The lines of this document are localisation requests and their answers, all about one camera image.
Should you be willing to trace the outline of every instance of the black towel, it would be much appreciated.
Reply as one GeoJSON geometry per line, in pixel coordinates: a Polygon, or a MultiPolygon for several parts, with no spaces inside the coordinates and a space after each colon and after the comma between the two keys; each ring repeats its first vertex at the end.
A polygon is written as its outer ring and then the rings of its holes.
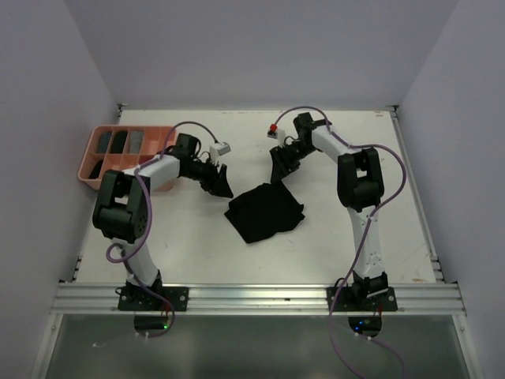
{"type": "Polygon", "coordinates": [[[305,216],[281,181],[264,183],[235,197],[224,214],[246,243],[262,241],[280,231],[292,231],[305,216]]]}

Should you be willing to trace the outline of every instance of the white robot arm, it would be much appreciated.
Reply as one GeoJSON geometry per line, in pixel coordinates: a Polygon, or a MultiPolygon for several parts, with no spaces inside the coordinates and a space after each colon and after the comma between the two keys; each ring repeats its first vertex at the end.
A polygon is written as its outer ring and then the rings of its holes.
{"type": "Polygon", "coordinates": [[[92,220],[94,227],[113,242],[107,251],[107,260],[123,263],[126,268],[126,285],[121,290],[121,298],[129,304],[120,302],[120,310],[156,309],[157,303],[146,306],[151,299],[145,297],[142,287],[155,293],[163,291],[161,275],[151,259],[146,242],[152,209],[149,209],[150,201],[146,199],[138,179],[145,184],[148,194],[178,177],[185,177],[200,182],[202,189],[211,195],[233,197],[226,179],[226,165],[219,166],[217,161],[219,156],[230,151],[230,146],[214,143],[209,158],[202,162],[196,151],[199,143],[197,138],[180,133],[175,145],[164,154],[158,154],[138,167],[124,171],[108,170],[102,178],[92,220]],[[117,201],[123,197],[128,197],[126,202],[117,201]],[[121,257],[111,257],[114,246],[120,248],[121,257]]]}
{"type": "MultiPolygon", "coordinates": [[[[324,120],[313,121],[310,113],[294,119],[297,138],[286,144],[286,132],[272,125],[269,137],[279,145],[271,153],[273,168],[271,182],[285,178],[300,167],[300,159],[320,151],[338,165],[338,195],[349,212],[356,250],[365,233],[372,211],[380,204],[384,194],[380,160],[374,148],[351,150],[334,138],[324,120]]],[[[364,302],[388,292],[387,274],[380,252],[377,214],[368,229],[361,254],[353,271],[353,293],[357,302],[364,302]]]]}

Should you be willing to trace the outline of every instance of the black mounting bracket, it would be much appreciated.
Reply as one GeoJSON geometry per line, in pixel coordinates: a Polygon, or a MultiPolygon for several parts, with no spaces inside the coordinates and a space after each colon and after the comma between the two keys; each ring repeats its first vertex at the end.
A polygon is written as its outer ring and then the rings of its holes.
{"type": "MultiPolygon", "coordinates": [[[[164,287],[161,275],[149,287],[156,294],[166,298],[174,307],[175,312],[185,312],[188,307],[189,288],[188,287],[164,287]]],[[[118,310],[122,311],[156,311],[162,310],[163,302],[150,296],[141,287],[126,282],[125,286],[116,289],[119,295],[118,310]]]]}
{"type": "MultiPolygon", "coordinates": [[[[337,288],[328,287],[326,289],[328,309],[331,308],[337,288]]],[[[355,294],[356,292],[352,287],[343,287],[333,312],[375,312],[380,306],[383,312],[395,312],[398,310],[395,289],[393,287],[389,287],[387,292],[369,298],[357,298],[355,294]]]]}

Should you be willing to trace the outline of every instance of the pink organizer tray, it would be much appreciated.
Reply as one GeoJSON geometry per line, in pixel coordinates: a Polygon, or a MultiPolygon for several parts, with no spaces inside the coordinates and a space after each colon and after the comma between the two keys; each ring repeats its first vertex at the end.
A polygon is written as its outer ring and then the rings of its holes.
{"type": "MultiPolygon", "coordinates": [[[[142,164],[150,160],[154,155],[163,149],[163,142],[165,141],[166,135],[172,129],[172,126],[124,126],[124,125],[102,125],[97,126],[93,129],[92,135],[89,138],[88,147],[86,148],[86,153],[80,163],[78,178],[86,183],[88,186],[94,190],[100,188],[100,183],[102,182],[103,173],[107,170],[125,170],[126,168],[135,167],[137,164],[142,164]],[[123,148],[122,154],[111,154],[110,146],[114,140],[114,135],[121,130],[128,132],[126,137],[125,146],[123,148]],[[130,132],[134,130],[141,130],[144,132],[144,137],[142,139],[142,144],[140,146],[140,152],[135,154],[129,153],[129,138],[131,136],[130,132]],[[97,153],[97,147],[99,143],[100,136],[105,132],[112,132],[109,144],[107,146],[106,153],[97,153]],[[89,176],[93,171],[95,165],[103,160],[102,168],[100,170],[99,176],[96,179],[90,179],[89,176]]],[[[170,136],[170,140],[166,144],[170,146],[174,144],[176,138],[176,132],[170,136]]],[[[168,191],[174,186],[174,181],[168,182],[167,184],[160,186],[155,189],[156,191],[168,191]]]]}

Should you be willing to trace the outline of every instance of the wire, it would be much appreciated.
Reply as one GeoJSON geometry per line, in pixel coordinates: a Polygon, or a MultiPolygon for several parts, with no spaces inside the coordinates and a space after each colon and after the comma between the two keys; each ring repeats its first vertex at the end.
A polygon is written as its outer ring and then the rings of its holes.
{"type": "MultiPolygon", "coordinates": [[[[341,138],[337,133],[335,133],[331,129],[331,125],[330,125],[330,121],[328,120],[328,117],[326,116],[326,114],[321,109],[319,109],[317,107],[299,106],[299,107],[290,108],[287,111],[284,111],[283,113],[281,113],[281,115],[277,117],[277,120],[275,121],[275,125],[277,125],[279,123],[279,121],[286,114],[288,114],[288,113],[290,113],[292,111],[295,111],[295,110],[299,110],[299,109],[310,109],[310,110],[316,111],[319,114],[321,114],[324,117],[324,121],[326,123],[326,129],[328,130],[328,132],[330,133],[330,135],[332,135],[335,139],[337,139],[341,144],[344,144],[347,148],[352,148],[352,149],[380,148],[380,149],[385,150],[386,152],[389,152],[390,154],[392,154],[393,157],[397,160],[398,164],[400,165],[400,168],[402,169],[402,182],[401,182],[399,188],[391,196],[389,196],[388,199],[386,199],[385,201],[383,201],[382,203],[380,203],[372,212],[370,212],[368,220],[367,220],[367,222],[365,224],[365,229],[363,231],[363,235],[361,236],[361,241],[360,241],[360,243],[358,245],[358,248],[357,248],[357,251],[356,251],[356,256],[354,257],[353,263],[350,266],[349,271],[347,272],[346,276],[344,277],[344,280],[340,283],[339,287],[337,288],[337,291],[336,291],[335,296],[333,298],[333,302],[331,302],[330,312],[328,314],[328,331],[329,331],[329,334],[330,334],[330,341],[331,341],[331,345],[333,347],[333,350],[335,351],[335,353],[339,357],[340,361],[344,364],[345,367],[347,367],[347,369],[349,371],[351,371],[357,377],[365,378],[365,376],[363,374],[361,374],[359,371],[357,371],[356,369],[354,369],[343,358],[342,352],[340,351],[339,346],[337,345],[337,343],[335,341],[334,330],[333,330],[333,317],[332,317],[333,316],[333,309],[335,308],[335,306],[337,304],[337,299],[339,298],[340,292],[342,291],[342,289],[344,287],[344,284],[347,283],[347,280],[349,280],[349,278],[350,278],[350,276],[351,276],[351,274],[352,274],[352,272],[354,270],[354,267],[356,266],[356,263],[359,260],[359,257],[361,255],[361,251],[363,250],[363,245],[365,244],[365,240],[366,240],[366,237],[368,235],[368,231],[370,230],[370,226],[372,225],[373,216],[382,207],[384,207],[386,204],[388,204],[393,199],[395,199],[403,191],[403,188],[405,187],[405,184],[406,184],[406,177],[407,177],[407,175],[406,175],[406,168],[405,168],[405,164],[402,162],[402,159],[400,158],[400,156],[396,152],[394,152],[393,150],[391,150],[390,148],[388,148],[387,146],[384,146],[382,144],[356,144],[356,145],[353,145],[353,144],[350,144],[347,141],[345,141],[343,138],[341,138]]],[[[366,336],[362,336],[362,335],[359,335],[359,336],[361,338],[368,339],[368,337],[366,337],[366,336]]],[[[384,348],[388,349],[399,360],[400,364],[402,365],[402,377],[405,378],[406,377],[406,364],[403,361],[402,356],[393,347],[391,347],[390,345],[388,345],[387,343],[385,343],[383,341],[378,340],[377,338],[372,339],[372,342],[376,343],[377,345],[379,345],[381,347],[384,347],[384,348]]]]}
{"type": "Polygon", "coordinates": [[[198,150],[195,152],[195,156],[198,156],[198,154],[200,154],[200,150],[202,149],[202,141],[196,138],[196,142],[198,142],[198,150]]]}

